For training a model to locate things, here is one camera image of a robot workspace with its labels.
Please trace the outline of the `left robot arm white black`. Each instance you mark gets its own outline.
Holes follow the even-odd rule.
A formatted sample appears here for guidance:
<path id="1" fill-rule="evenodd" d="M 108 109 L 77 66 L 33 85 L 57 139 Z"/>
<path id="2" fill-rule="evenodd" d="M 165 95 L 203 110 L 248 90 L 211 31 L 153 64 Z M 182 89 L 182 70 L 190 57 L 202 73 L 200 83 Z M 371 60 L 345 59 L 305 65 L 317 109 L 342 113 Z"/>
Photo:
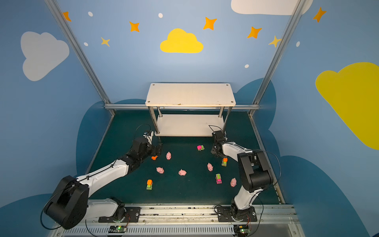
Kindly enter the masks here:
<path id="1" fill-rule="evenodd" d="M 42 213 L 65 230 L 91 218 L 122 222 L 126 209 L 121 201 L 116 198 L 91 200 L 90 197 L 109 183 L 135 171 L 144 159 L 160 156 L 161 151 L 162 144 L 153 145 L 152 136 L 134 139 L 130 150 L 109 165 L 77 178 L 70 175 L 62 178 Z"/>

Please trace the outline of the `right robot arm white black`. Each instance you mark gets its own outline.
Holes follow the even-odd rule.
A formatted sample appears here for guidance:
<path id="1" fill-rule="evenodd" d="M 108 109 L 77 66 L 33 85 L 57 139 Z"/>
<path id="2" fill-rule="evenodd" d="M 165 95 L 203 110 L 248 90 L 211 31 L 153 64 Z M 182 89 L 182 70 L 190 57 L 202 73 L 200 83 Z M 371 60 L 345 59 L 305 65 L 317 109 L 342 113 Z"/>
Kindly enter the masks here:
<path id="1" fill-rule="evenodd" d="M 252 207 L 254 200 L 274 182 L 270 166 L 263 151 L 228 142 L 221 130 L 214 131 L 212 137 L 214 144 L 211 153 L 221 158 L 232 158 L 238 163 L 241 188 L 232 201 L 230 213 L 234 221 L 243 221 L 255 211 Z"/>

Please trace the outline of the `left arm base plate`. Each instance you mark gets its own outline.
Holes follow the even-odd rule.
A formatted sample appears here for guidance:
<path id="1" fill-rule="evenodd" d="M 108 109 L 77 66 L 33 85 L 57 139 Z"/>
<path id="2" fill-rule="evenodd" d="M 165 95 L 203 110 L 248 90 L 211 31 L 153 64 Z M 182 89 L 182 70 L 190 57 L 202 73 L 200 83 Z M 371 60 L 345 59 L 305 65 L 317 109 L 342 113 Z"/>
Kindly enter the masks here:
<path id="1" fill-rule="evenodd" d="M 116 210 L 110 217 L 99 217 L 99 223 L 137 223 L 139 221 L 141 207 L 123 206 Z"/>

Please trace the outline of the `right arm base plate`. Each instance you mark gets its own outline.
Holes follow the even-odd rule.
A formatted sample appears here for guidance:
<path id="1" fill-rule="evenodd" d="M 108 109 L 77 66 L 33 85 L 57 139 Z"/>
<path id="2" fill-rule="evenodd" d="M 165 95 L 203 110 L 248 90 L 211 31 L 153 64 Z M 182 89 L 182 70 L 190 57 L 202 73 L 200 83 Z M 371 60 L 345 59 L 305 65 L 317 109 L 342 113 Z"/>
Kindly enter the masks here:
<path id="1" fill-rule="evenodd" d="M 214 211 L 219 222 L 257 222 L 257 214 L 254 207 L 240 210 L 234 206 L 216 205 Z"/>

